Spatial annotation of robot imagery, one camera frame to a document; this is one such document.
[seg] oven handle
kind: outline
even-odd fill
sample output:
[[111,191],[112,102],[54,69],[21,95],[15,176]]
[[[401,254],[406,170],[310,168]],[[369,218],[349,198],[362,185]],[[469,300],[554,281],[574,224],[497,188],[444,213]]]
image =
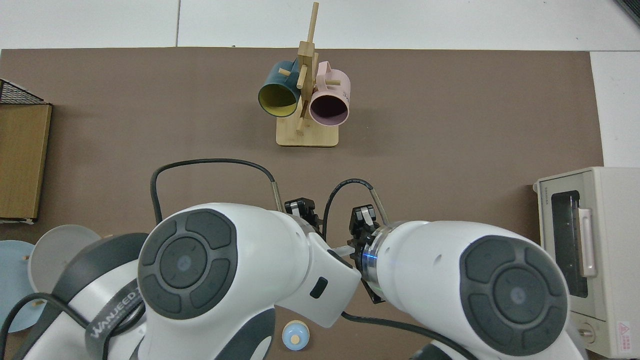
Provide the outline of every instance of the oven handle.
[[577,208],[578,230],[578,257],[580,274],[583,277],[595,277],[597,275],[596,262],[593,250],[593,231],[591,228],[591,209]]

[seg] toaster oven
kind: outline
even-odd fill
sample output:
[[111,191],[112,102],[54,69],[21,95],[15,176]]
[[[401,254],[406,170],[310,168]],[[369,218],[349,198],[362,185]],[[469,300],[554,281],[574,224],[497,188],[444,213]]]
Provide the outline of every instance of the toaster oven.
[[534,184],[542,247],[586,348],[640,357],[640,168],[591,167]]

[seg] wooden mug stand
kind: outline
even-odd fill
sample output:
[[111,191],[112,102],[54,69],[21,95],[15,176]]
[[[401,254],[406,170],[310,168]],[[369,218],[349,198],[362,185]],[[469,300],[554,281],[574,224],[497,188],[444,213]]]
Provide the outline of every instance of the wooden mug stand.
[[276,118],[276,143],[280,146],[332,147],[338,144],[338,127],[320,125],[309,115],[309,102],[316,85],[318,63],[318,53],[313,43],[318,6],[318,3],[314,3],[307,41],[301,41],[298,47],[298,107],[292,115]]

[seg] oven window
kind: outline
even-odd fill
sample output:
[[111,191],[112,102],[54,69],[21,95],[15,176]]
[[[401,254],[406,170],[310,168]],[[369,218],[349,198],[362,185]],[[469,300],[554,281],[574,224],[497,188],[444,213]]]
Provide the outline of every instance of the oven window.
[[579,239],[575,213],[579,207],[580,193],[575,190],[551,196],[556,263],[564,274],[569,293],[573,296],[587,297],[587,278],[580,276],[578,257]]

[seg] wire basket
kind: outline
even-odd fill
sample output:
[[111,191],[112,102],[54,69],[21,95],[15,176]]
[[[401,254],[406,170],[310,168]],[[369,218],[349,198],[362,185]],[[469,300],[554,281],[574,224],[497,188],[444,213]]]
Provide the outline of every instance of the wire basket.
[[0,104],[47,104],[27,90],[0,79]]

